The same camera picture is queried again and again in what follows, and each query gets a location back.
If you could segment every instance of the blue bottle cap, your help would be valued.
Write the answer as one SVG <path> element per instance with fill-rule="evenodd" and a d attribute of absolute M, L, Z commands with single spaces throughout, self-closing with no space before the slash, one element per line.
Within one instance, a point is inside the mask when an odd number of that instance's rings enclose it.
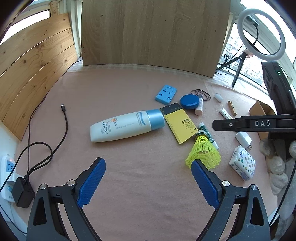
<path fill-rule="evenodd" d="M 165 119 L 159 109 L 146 110 L 148 114 L 152 130 L 156 130 L 165 126 Z"/>
<path fill-rule="evenodd" d="M 184 109 L 195 109 L 200 104 L 200 99 L 196 95 L 184 95 L 180 100 L 181 106 Z"/>

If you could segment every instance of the black tripod leg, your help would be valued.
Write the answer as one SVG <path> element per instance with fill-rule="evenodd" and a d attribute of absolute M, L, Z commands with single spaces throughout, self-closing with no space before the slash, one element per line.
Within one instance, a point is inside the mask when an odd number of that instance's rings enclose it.
<path fill-rule="evenodd" d="M 235 85 L 235 83 L 236 83 L 236 81 L 237 81 L 237 78 L 239 77 L 239 73 L 240 73 L 240 71 L 241 71 L 241 69 L 242 69 L 242 65 L 244 64 L 244 60 L 241 58 L 240 59 L 240 62 L 239 62 L 239 67 L 237 68 L 237 72 L 235 73 L 235 76 L 234 76 L 234 79 L 233 79 L 233 82 L 232 82 L 232 84 L 231 84 L 231 87 L 233 88 L 234 87 L 234 85 Z"/>

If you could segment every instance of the yellow card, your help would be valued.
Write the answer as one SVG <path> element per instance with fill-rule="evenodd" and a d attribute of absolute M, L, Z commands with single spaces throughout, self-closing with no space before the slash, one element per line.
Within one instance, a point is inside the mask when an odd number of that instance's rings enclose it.
<path fill-rule="evenodd" d="M 197 133 L 198 129 L 178 103 L 165 106 L 160 110 L 179 144 Z"/>

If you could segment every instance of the cardboard box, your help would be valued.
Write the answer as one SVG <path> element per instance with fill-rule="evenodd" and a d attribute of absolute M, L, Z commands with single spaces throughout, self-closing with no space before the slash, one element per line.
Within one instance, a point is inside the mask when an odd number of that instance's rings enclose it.
<path fill-rule="evenodd" d="M 257 100 L 249 110 L 250 115 L 275 115 L 273 109 L 263 102 Z M 268 132 L 258 132 L 260 140 L 268 137 Z"/>

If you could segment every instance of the badminton shuttlecock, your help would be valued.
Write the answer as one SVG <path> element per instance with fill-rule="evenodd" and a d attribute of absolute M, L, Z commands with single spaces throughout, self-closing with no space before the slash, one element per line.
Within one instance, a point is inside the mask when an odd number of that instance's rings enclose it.
<path fill-rule="evenodd" d="M 197 139 L 185 160 L 185 164 L 191 168 L 192 162 L 196 159 L 200 159 L 207 169 L 214 168 L 221 161 L 219 152 L 202 131 L 197 133 Z"/>

